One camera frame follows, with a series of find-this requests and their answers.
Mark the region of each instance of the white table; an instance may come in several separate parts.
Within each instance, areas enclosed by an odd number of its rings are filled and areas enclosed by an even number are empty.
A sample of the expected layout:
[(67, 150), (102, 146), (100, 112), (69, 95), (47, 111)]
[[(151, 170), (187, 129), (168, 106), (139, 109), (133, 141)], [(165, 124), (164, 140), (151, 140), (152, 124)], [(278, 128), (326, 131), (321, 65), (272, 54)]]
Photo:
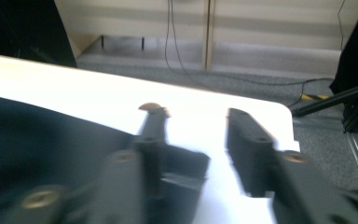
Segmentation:
[(134, 78), (0, 57), (0, 97), (137, 134), (144, 103), (168, 108), (167, 142), (211, 158), (194, 223), (273, 223), (270, 199), (243, 195), (225, 149), (230, 107), (250, 113), (277, 149), (299, 150), (285, 106)]

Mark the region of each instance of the white cabinet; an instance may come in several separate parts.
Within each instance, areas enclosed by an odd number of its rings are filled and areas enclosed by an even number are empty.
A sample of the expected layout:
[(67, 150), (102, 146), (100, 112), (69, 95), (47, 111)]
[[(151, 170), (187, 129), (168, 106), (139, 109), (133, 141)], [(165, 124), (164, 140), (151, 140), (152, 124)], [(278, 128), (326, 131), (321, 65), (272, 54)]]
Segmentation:
[[(169, 0), (55, 0), (68, 35), (165, 38)], [(208, 67), (214, 42), (340, 49), (358, 19), (358, 0), (173, 0), (177, 38), (201, 40)]]

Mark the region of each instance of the black stand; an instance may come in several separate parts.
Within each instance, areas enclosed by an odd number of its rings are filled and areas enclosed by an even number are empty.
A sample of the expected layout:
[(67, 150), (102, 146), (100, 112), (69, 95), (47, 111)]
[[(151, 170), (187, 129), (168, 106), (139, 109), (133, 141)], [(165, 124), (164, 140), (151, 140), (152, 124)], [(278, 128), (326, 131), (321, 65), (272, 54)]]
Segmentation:
[(77, 67), (58, 9), (50, 0), (0, 0), (0, 55)]
[(313, 105), (307, 105), (298, 109), (292, 109), (291, 111), (293, 117), (303, 117), (313, 112), (326, 109), (333, 105), (347, 103), (349, 100), (354, 100), (356, 98), (358, 98), (358, 86), (355, 88), (351, 88), (347, 91), (342, 91), (331, 98), (322, 100), (321, 102), (315, 103)]

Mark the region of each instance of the black cable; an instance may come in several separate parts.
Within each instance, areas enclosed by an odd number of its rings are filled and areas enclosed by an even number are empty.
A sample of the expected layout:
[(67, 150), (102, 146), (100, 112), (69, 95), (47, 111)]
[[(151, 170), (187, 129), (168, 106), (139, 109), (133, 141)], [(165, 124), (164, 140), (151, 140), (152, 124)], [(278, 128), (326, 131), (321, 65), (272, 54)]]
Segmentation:
[(209, 90), (209, 91), (213, 91), (209, 86), (204, 85), (201, 82), (198, 82), (196, 79), (194, 79), (186, 70), (185, 67), (182, 64), (182, 60), (179, 54), (179, 49), (176, 43), (176, 31), (175, 31), (175, 24), (174, 24), (174, 20), (173, 20), (173, 0), (168, 0), (168, 19), (167, 19), (167, 36), (165, 38), (165, 52), (164, 52), (164, 56), (165, 56), (165, 63), (167, 64), (168, 68), (170, 68), (170, 70), (174, 73), (179, 73), (176, 72), (175, 70), (173, 70), (173, 68), (170, 66), (170, 64), (168, 63), (168, 59), (167, 59), (167, 45), (168, 45), (168, 36), (170, 34), (170, 17), (171, 17), (171, 21), (172, 21), (172, 31), (173, 31), (173, 39), (174, 39), (174, 43), (175, 43), (175, 48), (176, 48), (176, 54), (179, 60), (179, 64), (182, 68), (182, 70), (185, 72), (185, 75), (194, 83), (198, 84), (199, 86), (201, 86), (202, 88)]
[(342, 24), (341, 24), (341, 18), (339, 17), (339, 13), (341, 12), (342, 7), (344, 7), (346, 0), (342, 1), (341, 7), (339, 8), (339, 11), (337, 13), (337, 17), (338, 17), (338, 23), (339, 23), (339, 31), (341, 33), (341, 50), (342, 50), (342, 45), (344, 44), (344, 33), (342, 32)]
[[(165, 57), (165, 63), (167, 64), (168, 68), (177, 74), (180, 75), (186, 75), (189, 79), (191, 79), (194, 83), (198, 84), (199, 86), (201, 86), (204, 89), (207, 89), (209, 91), (213, 91), (211, 87), (197, 81), (196, 79), (194, 79), (185, 69), (185, 67), (183, 66), (181, 57), (180, 57), (180, 53), (179, 53), (179, 49), (177, 46), (177, 41), (176, 41), (176, 31), (175, 31), (175, 24), (174, 24), (174, 16), (173, 16), (173, 0), (167, 0), (168, 1), (168, 14), (167, 14), (167, 35), (165, 38), (165, 48), (164, 48), (164, 57)], [(176, 49), (176, 55), (178, 57), (178, 61), (179, 64), (181, 66), (181, 69), (184, 73), (181, 73), (179, 71), (174, 70), (170, 63), (168, 62), (168, 57), (167, 57), (167, 46), (168, 46), (168, 37), (170, 34), (170, 20), (172, 23), (172, 31), (173, 31), (173, 40), (174, 40), (174, 45), (175, 45), (175, 49)], [(222, 77), (221, 75), (216, 75), (214, 73), (209, 73), (208, 76), (214, 76), (214, 77)], [(260, 81), (254, 81), (251, 79), (247, 79), (247, 78), (243, 78), (243, 77), (233, 77), (233, 76), (225, 76), (226, 78), (230, 78), (230, 79), (235, 79), (238, 81), (243, 81), (243, 82), (248, 82), (248, 83), (252, 83), (252, 84), (256, 84), (256, 85), (265, 85), (265, 86), (293, 86), (293, 85), (301, 85), (301, 94), (300, 97), (292, 104), (290, 104), (289, 106), (295, 105), (298, 102), (301, 101), (301, 96), (304, 93), (304, 87), (307, 83), (309, 82), (313, 82), (313, 81), (318, 81), (318, 80), (332, 80), (332, 78), (315, 78), (315, 79), (308, 79), (308, 80), (304, 80), (304, 81), (296, 81), (296, 82), (286, 82), (286, 83), (268, 83), (268, 82), (260, 82)]]
[(305, 88), (305, 85), (307, 83), (310, 83), (310, 82), (315, 82), (315, 81), (322, 81), (322, 80), (333, 80), (332, 78), (328, 78), (328, 77), (322, 77), (322, 78), (315, 78), (315, 79), (309, 79), (309, 80), (306, 80), (304, 81), (302, 84), (301, 84), (301, 93), (300, 93), (300, 96), (298, 97), (298, 99), (296, 99), (293, 103), (291, 103), (290, 105), (287, 105), (287, 107), (292, 107), (293, 105), (296, 105), (298, 104), (301, 99), (302, 99), (302, 95), (304, 94), (304, 88)]

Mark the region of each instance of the black metal bracket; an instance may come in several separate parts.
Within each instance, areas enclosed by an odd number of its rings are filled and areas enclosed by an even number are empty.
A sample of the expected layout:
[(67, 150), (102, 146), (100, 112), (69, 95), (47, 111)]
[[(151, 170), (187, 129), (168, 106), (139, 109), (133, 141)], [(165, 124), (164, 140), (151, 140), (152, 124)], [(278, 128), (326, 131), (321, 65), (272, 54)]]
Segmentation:
[(248, 194), (275, 192), (272, 207), (278, 223), (358, 224), (358, 197), (332, 186), (301, 153), (275, 151), (249, 114), (230, 109), (227, 149)]
[(165, 142), (164, 108), (148, 111), (140, 135), (103, 161), (91, 188), (39, 186), (18, 198), (0, 223), (191, 223), (209, 158)]
[(321, 102), (300, 107), (297, 109), (292, 109), (292, 115), (294, 117), (303, 117), (316, 111), (326, 109), (333, 105), (348, 103), (356, 98), (358, 98), (358, 86), (346, 91), (342, 91), (333, 97), (322, 100)]

